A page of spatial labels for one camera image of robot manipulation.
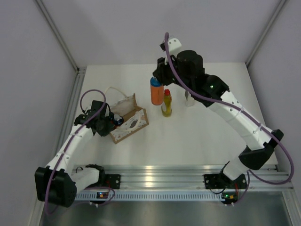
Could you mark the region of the dark blue pump bottle front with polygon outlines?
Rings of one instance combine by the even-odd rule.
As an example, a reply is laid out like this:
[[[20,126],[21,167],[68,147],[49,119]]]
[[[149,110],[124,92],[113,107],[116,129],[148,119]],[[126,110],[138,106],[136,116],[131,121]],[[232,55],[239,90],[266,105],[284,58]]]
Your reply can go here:
[[[120,126],[124,123],[124,118],[118,114],[114,114],[113,123],[115,126]]]

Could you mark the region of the canvas and burlap tote bag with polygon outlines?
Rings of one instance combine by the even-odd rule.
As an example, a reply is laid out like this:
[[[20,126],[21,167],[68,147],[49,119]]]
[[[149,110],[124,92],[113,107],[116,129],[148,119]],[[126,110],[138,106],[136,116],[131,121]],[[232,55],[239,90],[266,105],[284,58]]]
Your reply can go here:
[[[146,109],[137,105],[135,94],[128,96],[115,87],[108,87],[106,92],[110,89],[116,90],[123,95],[123,99],[110,106],[111,112],[124,118],[124,123],[120,126],[115,126],[113,131],[110,132],[110,137],[117,144],[148,126],[149,121]]]

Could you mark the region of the clear square bottle dark cap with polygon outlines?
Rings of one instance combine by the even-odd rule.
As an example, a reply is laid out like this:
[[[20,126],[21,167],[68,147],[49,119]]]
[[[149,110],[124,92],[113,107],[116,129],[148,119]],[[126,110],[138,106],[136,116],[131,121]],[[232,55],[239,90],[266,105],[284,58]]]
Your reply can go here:
[[[187,107],[193,106],[195,104],[195,100],[194,98],[191,96],[190,92],[188,92],[187,90],[185,91],[185,105]]]

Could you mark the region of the teal blue pump bottle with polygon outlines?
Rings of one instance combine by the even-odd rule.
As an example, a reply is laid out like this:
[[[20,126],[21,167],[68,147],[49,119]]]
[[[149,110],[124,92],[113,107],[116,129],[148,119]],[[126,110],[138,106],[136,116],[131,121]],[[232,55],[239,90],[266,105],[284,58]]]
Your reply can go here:
[[[152,104],[161,105],[163,102],[164,87],[154,76],[150,79],[150,88]]]

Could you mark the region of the yellow liquid bottle red cap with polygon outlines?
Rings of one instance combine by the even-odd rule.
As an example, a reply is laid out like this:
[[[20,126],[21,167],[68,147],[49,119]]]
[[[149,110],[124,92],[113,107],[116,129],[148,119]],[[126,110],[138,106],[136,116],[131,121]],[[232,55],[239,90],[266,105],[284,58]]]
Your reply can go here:
[[[172,114],[172,96],[169,89],[164,90],[163,103],[161,105],[161,111],[163,116],[170,117]]]

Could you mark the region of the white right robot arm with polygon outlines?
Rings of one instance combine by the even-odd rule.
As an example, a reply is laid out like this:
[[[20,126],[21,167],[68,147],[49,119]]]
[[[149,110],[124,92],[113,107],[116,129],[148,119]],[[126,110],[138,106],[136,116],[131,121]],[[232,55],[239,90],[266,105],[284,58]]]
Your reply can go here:
[[[202,56],[193,50],[171,56],[171,62],[159,58],[153,76],[164,86],[174,83],[188,87],[196,101],[223,118],[245,141],[244,151],[226,163],[220,172],[219,182],[224,187],[230,187],[248,170],[259,170],[274,153],[277,146],[274,138],[281,140],[284,136],[279,129],[255,124],[228,85],[220,77],[205,73]]]

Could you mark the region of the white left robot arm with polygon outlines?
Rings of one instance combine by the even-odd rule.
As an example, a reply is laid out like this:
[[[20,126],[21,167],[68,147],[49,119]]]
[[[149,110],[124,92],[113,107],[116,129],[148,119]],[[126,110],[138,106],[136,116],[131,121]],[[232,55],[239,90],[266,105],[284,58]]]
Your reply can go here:
[[[88,164],[73,174],[76,161],[84,153],[84,147],[95,134],[108,135],[114,125],[107,103],[94,100],[89,110],[80,114],[71,132],[54,158],[45,166],[37,168],[35,185],[37,198],[44,203],[70,207],[78,193],[89,186],[101,188],[106,184],[104,167]]]

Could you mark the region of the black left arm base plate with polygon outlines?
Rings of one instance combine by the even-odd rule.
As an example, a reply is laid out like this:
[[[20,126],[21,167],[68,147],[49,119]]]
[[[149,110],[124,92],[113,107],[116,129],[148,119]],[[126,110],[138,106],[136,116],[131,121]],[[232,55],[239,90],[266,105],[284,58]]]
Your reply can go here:
[[[120,189],[120,183],[121,183],[121,175],[120,174],[106,174],[105,180],[104,180],[104,186],[110,187],[112,189]]]

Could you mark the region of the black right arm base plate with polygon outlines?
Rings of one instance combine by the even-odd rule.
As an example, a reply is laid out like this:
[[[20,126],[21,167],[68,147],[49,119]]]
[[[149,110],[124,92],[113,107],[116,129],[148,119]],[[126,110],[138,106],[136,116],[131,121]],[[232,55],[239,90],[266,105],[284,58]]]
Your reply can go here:
[[[247,179],[244,174],[241,174],[235,180],[229,179],[222,173],[204,174],[203,177],[206,189],[245,189],[247,186]]]

